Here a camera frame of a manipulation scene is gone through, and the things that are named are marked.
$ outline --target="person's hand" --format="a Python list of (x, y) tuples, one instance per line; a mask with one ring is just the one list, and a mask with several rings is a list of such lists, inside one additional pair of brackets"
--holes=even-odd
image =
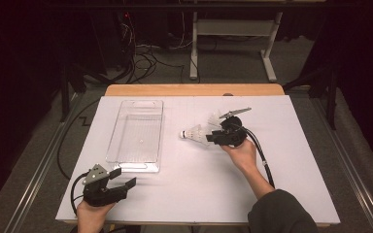
[(244, 174), (258, 200), (265, 194), (275, 190), (275, 188), (262, 177), (256, 167), (256, 147), (254, 143), (246, 139), (236, 148), (230, 146), (220, 147), (229, 154), (232, 162)]
[(77, 208), (78, 232), (99, 233), (104, 226), (105, 216), (115, 206), (112, 203), (103, 207), (92, 207), (86, 201), (82, 201)]
[(234, 148), (230, 146), (220, 146), (225, 152), (229, 154), (232, 162), (238, 167), (241, 172), (246, 173), (249, 170), (256, 168), (256, 147), (254, 143), (248, 139)]

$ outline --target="white paper sheet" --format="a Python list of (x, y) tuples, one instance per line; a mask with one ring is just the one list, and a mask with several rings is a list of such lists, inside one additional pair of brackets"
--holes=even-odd
[[(293, 194), (317, 223), (338, 223), (322, 175), (288, 96), (257, 97), (103, 97), (87, 135), (56, 219), (75, 220), (69, 193), (73, 180), (95, 163), (105, 162), (122, 100), (162, 100), (164, 128), (157, 174), (125, 173), (109, 182), (137, 185), (107, 215), (107, 220), (138, 223), (246, 223), (256, 199), (243, 175), (219, 146), (181, 139), (179, 133), (205, 125), (217, 111), (251, 107), (242, 113), (245, 127), (261, 143), (277, 188)], [(265, 176), (258, 157), (258, 168)], [(75, 196), (82, 194), (77, 185)]]

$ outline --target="clear plastic container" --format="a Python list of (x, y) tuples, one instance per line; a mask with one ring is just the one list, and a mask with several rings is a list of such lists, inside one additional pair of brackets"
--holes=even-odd
[(122, 101), (107, 152), (111, 167), (122, 172), (158, 172), (162, 121), (162, 101)]

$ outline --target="sleeve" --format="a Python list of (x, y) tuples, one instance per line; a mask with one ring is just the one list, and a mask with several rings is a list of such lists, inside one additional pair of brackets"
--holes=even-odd
[(317, 225), (294, 196), (277, 189), (259, 199), (248, 213), (251, 232), (318, 233)]

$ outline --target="table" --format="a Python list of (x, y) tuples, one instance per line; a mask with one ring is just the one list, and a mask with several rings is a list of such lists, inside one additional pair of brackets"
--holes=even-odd
[[(231, 92), (238, 96), (219, 96)], [(94, 163), (110, 170), (105, 154), (119, 101), (128, 96), (131, 100), (158, 97), (164, 102), (161, 168), (157, 174), (124, 173), (117, 181), (110, 181), (111, 186), (117, 186), (136, 176), (138, 183), (129, 190), (128, 198), (109, 212), (108, 222), (247, 224), (247, 212), (256, 199), (230, 158), (218, 146), (205, 147), (178, 138), (180, 128), (205, 123), (209, 109), (220, 108), (224, 112), (231, 110), (230, 106), (234, 106), (232, 110), (253, 108), (251, 114), (240, 118), (262, 144), (277, 188), (297, 197), (316, 223), (339, 222), (293, 106), (282, 88), (272, 83), (111, 85), (98, 106), (56, 219), (76, 221), (69, 193), (78, 175)], [(77, 185), (76, 196), (82, 189)]]

